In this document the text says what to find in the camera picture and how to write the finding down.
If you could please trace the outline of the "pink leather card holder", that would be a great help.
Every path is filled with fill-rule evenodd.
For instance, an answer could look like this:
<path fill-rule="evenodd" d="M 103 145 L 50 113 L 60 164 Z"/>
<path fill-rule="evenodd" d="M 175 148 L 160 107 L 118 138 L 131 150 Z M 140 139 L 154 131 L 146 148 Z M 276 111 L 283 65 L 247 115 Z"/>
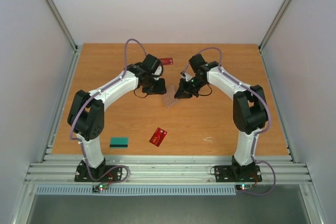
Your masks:
<path fill-rule="evenodd" d="M 171 108 L 177 103 L 178 99 L 174 97 L 176 91 L 177 91 L 176 86 L 173 84 L 169 85 L 166 88 L 166 94 L 163 95 L 163 104 L 166 109 Z"/>

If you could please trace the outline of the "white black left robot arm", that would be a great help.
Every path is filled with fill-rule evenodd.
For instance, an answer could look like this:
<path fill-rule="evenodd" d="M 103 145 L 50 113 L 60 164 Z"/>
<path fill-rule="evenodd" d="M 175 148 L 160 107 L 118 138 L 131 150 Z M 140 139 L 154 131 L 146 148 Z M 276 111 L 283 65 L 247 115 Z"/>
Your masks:
<path fill-rule="evenodd" d="M 100 134 L 104 128 L 104 113 L 116 100 L 130 91 L 142 88 L 146 95 L 165 94 L 163 64 L 148 54 L 142 62 L 130 64 L 108 83 L 89 92 L 78 91 L 73 99 L 67 122 L 71 126 L 70 139 L 79 141 L 84 161 L 89 165 L 87 175 L 94 181 L 105 177 L 101 165 L 104 156 Z"/>

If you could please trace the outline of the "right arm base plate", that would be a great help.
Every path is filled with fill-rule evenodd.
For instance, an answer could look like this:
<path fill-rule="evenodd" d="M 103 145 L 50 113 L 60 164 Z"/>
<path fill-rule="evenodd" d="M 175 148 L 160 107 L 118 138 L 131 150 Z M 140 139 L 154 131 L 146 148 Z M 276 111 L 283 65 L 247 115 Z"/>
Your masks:
<path fill-rule="evenodd" d="M 252 161 L 247 165 L 240 165 L 232 156 L 230 165 L 215 165 L 214 176 L 217 183 L 252 183 L 262 182 L 260 167 Z"/>

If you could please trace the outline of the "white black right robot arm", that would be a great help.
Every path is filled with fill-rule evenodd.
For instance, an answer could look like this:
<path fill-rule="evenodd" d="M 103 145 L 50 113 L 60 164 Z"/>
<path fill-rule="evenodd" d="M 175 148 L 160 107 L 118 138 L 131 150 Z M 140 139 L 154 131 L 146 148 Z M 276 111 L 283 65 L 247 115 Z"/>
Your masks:
<path fill-rule="evenodd" d="M 243 180 L 250 174 L 249 165 L 255 162 L 255 150 L 259 135 L 268 130 L 270 110 L 261 86 L 249 86 L 229 74 L 216 61 L 206 62 L 201 54 L 189 59 L 195 76 L 181 72 L 179 87 L 174 97 L 189 99 L 199 97 L 203 86 L 213 85 L 233 102 L 233 121 L 238 129 L 238 142 L 233 156 L 232 175 Z"/>

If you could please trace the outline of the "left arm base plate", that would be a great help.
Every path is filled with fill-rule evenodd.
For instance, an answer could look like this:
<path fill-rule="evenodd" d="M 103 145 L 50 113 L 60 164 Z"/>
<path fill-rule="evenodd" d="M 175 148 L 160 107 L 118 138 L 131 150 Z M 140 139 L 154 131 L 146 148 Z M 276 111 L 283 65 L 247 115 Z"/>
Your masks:
<path fill-rule="evenodd" d="M 106 160 L 97 167 L 86 166 L 85 161 L 81 161 L 76 168 L 74 181 L 78 183 L 107 183 L 119 182 L 123 173 L 121 166 L 107 165 Z"/>

